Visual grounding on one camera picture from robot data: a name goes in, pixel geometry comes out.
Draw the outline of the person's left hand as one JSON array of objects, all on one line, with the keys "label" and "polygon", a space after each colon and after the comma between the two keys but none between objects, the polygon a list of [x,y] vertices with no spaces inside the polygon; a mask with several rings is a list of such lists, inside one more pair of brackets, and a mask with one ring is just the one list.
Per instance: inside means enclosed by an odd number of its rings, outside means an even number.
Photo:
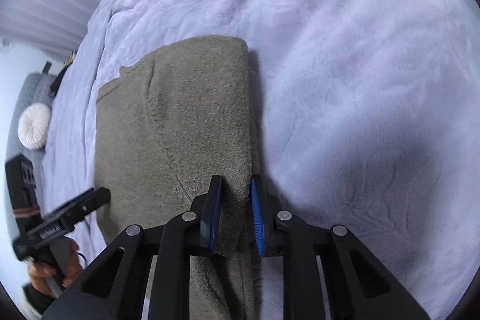
[{"label": "person's left hand", "polygon": [[[79,246],[76,241],[70,239],[70,260],[67,265],[66,277],[64,278],[62,285],[68,288],[83,272],[83,268],[80,265],[79,256],[77,250]],[[53,267],[48,266],[46,263],[34,261],[27,266],[27,273],[29,281],[32,287],[40,293],[55,298],[54,292],[50,289],[47,281],[51,279],[56,271]]]}]

